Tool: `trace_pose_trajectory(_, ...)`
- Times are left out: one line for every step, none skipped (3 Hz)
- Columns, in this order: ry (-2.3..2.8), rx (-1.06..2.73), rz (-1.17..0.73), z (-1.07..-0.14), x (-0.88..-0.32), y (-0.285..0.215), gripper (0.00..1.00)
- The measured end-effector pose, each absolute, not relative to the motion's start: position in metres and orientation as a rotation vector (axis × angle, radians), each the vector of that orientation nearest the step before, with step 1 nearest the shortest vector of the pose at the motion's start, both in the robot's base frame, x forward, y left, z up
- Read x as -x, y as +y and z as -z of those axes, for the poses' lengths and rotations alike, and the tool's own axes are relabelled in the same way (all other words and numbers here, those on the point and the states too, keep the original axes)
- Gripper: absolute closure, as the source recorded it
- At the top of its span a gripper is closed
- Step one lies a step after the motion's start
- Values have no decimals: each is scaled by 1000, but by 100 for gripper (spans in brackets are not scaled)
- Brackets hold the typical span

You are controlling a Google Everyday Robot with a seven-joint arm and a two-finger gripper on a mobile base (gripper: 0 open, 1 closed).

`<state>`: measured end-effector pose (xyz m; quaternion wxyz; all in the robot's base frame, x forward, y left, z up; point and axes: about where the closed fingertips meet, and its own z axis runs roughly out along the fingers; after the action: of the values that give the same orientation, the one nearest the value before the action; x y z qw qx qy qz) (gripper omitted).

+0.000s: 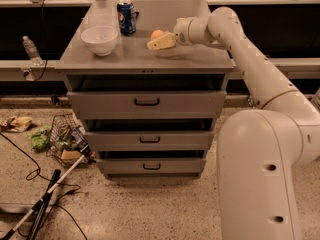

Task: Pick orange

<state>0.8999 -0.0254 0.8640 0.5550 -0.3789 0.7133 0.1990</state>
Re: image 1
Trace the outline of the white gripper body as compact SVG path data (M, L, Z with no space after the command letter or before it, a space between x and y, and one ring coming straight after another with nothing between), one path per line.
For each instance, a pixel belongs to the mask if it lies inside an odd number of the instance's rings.
M189 18L178 18L177 22L173 28L173 34L176 38L176 41L183 46L190 44L189 38Z

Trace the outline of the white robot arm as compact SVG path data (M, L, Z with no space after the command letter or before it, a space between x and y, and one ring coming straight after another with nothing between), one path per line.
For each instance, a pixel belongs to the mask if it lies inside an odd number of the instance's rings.
M151 50L203 44L227 50L255 104L223 124L216 151L222 240L302 240L292 168L320 156L320 112L219 7L153 32Z

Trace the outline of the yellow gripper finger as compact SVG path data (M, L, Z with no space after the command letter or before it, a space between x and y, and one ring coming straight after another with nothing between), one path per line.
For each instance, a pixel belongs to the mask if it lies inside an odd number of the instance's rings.
M176 44L176 39L174 37L174 34L169 31L163 31L163 34L153 39L147 43L147 48L149 50L161 50L161 49L167 49L174 47Z

